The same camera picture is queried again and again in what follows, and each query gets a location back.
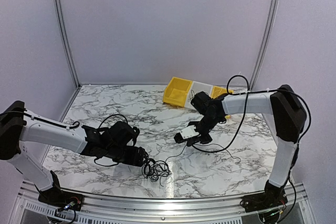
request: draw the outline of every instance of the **yellow bin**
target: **yellow bin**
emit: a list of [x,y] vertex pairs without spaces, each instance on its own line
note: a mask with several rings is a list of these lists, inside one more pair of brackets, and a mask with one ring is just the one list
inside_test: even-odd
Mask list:
[[163,102],[193,109],[190,100],[194,94],[201,91],[210,94],[211,98],[226,93],[225,88],[173,77],[164,90]]

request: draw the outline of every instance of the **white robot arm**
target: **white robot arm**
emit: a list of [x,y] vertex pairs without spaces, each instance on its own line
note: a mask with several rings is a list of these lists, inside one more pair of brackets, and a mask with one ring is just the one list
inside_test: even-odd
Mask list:
[[41,202],[64,207],[70,198],[82,196],[62,191],[56,174],[29,153],[25,142],[59,146],[96,159],[108,157],[116,163],[141,167],[148,155],[143,148],[134,146],[139,133],[138,128],[121,121],[100,129],[78,122],[59,123],[26,110],[23,102],[16,101],[0,114],[0,159],[14,165],[36,185]]
[[191,100],[191,104],[204,117],[199,122],[190,122],[187,128],[176,134],[175,141],[186,142],[187,146],[210,143],[209,132],[218,122],[226,122],[226,115],[264,113],[274,116],[278,147],[265,192],[246,196],[242,206],[249,212],[281,205],[281,201],[287,202],[283,188],[296,162],[299,136],[307,119],[307,113],[292,88],[282,85],[274,92],[224,94],[215,99],[200,92]]

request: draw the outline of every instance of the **marble surface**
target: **marble surface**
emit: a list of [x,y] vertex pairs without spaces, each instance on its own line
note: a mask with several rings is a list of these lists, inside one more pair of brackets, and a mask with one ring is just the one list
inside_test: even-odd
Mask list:
[[[69,110],[65,122],[80,121],[98,127],[109,114],[124,114],[131,126],[141,133],[137,146],[154,159],[181,152],[175,133],[189,121],[202,118],[196,111],[162,103],[165,86],[84,86]],[[226,124],[211,132],[213,143],[226,146],[232,139],[241,115],[233,115]],[[216,150],[218,146],[203,147]],[[62,187],[97,194],[145,198],[197,198],[233,195],[263,190],[271,172],[276,144],[261,115],[246,115],[240,132],[227,152],[201,153],[187,147],[168,164],[172,175],[159,182],[143,178],[140,167],[120,164],[100,167],[92,157],[85,157],[60,147],[51,147],[44,165],[56,172]],[[107,158],[98,161],[111,164]]]

